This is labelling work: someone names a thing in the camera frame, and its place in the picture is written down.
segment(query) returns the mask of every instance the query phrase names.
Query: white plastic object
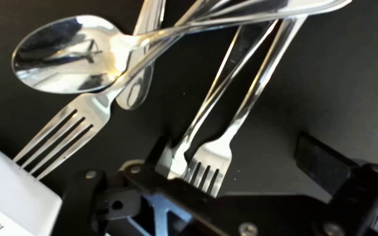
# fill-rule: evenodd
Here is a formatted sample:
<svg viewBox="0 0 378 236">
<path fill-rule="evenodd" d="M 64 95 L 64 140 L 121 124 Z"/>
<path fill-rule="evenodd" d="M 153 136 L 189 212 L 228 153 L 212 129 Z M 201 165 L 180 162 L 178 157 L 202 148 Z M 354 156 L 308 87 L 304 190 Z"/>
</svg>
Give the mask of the white plastic object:
<svg viewBox="0 0 378 236">
<path fill-rule="evenodd" d="M 62 199 L 0 152 L 0 224 L 16 236 L 50 234 Z"/>
</svg>

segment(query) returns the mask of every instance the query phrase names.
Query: black surface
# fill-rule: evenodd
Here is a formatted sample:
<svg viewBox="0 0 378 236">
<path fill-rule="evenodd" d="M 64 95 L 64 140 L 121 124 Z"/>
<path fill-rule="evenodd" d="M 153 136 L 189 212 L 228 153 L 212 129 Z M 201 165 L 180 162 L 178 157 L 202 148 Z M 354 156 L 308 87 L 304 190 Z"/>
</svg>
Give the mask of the black surface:
<svg viewBox="0 0 378 236">
<path fill-rule="evenodd" d="M 174 19 L 186 1 L 169 2 Z M 35 27 L 71 14 L 94 13 L 131 31 L 131 0 L 0 0 L 0 149 L 14 156 L 73 95 L 34 91 L 10 72 L 10 52 Z M 113 108 L 97 137 L 54 171 L 51 186 L 81 167 L 107 173 L 143 158 L 169 131 L 177 140 L 195 114 L 233 30 L 184 38 L 156 63 L 155 81 L 136 111 Z M 252 78 L 247 69 L 226 94 L 199 136 L 218 135 Z M 285 55 L 270 87 L 232 141 L 232 192 L 306 192 L 325 196 L 295 166 L 299 131 L 352 157 L 378 162 L 378 1 L 356 0 L 348 9 L 310 18 Z"/>
</svg>

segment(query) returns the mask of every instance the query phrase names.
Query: black background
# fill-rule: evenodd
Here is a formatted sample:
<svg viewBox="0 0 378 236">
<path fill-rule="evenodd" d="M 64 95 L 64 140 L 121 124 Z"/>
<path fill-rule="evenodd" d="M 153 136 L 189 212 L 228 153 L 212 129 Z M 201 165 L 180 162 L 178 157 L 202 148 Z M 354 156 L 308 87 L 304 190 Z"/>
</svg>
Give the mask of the black background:
<svg viewBox="0 0 378 236">
<path fill-rule="evenodd" d="M 10 70 L 16 44 L 35 27 L 92 13 L 131 32 L 140 4 L 132 0 L 0 0 L 0 149 L 14 156 L 75 95 L 46 94 L 21 83 Z M 172 23 L 186 0 L 168 2 Z M 81 167 L 115 171 L 125 160 L 144 158 L 156 139 L 174 141 L 195 114 L 233 28 L 185 36 L 156 63 L 148 99 L 135 111 L 113 107 L 92 142 L 54 171 L 51 187 Z M 247 68 L 212 111 L 199 140 L 230 122 L 260 60 Z M 302 192 L 327 198 L 293 160 L 295 139 L 307 131 L 341 153 L 378 162 L 378 1 L 311 17 L 282 59 L 272 83 L 232 141 L 230 194 Z"/>
</svg>

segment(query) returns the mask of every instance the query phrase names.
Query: spoon bowl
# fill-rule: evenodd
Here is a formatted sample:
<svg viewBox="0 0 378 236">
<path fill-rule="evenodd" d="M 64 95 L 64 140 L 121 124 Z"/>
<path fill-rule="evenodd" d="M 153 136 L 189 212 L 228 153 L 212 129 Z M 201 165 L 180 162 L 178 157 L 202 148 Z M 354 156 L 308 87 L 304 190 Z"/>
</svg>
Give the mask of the spoon bowl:
<svg viewBox="0 0 378 236">
<path fill-rule="evenodd" d="M 50 93 L 94 91 L 110 85 L 125 69 L 128 49 L 113 43 L 122 32 L 96 15 L 77 15 L 30 32 L 12 56 L 16 76 Z"/>
</svg>

